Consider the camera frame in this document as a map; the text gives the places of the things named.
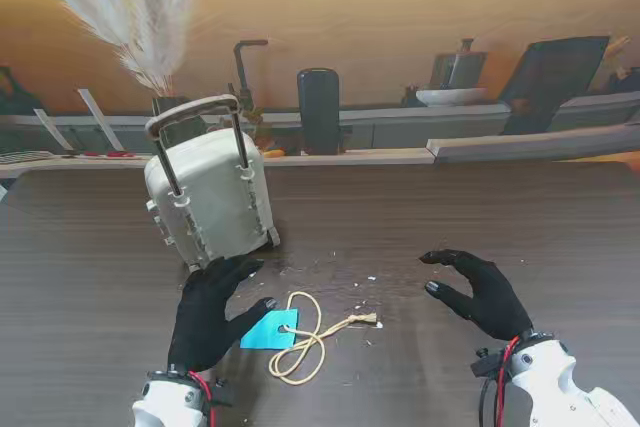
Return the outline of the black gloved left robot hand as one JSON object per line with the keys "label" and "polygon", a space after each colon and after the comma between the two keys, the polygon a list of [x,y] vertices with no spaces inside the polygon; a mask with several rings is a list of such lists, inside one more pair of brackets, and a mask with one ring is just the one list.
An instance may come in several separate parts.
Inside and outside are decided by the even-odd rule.
{"label": "black gloved left robot hand", "polygon": [[167,357],[169,367],[196,373],[214,367],[236,341],[275,308],[275,299],[265,297],[233,319],[226,318],[228,300],[263,264],[246,255],[220,257],[189,275],[177,307]]}

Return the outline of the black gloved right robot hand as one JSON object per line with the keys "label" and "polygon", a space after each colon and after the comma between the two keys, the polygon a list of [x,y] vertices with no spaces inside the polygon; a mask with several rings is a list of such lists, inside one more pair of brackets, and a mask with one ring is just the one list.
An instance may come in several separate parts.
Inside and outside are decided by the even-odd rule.
{"label": "black gloved right robot hand", "polygon": [[452,249],[429,251],[419,260],[423,264],[453,267],[469,282],[471,296],[434,280],[425,284],[425,290],[491,338],[510,341],[533,329],[533,323],[511,283],[494,262]]}

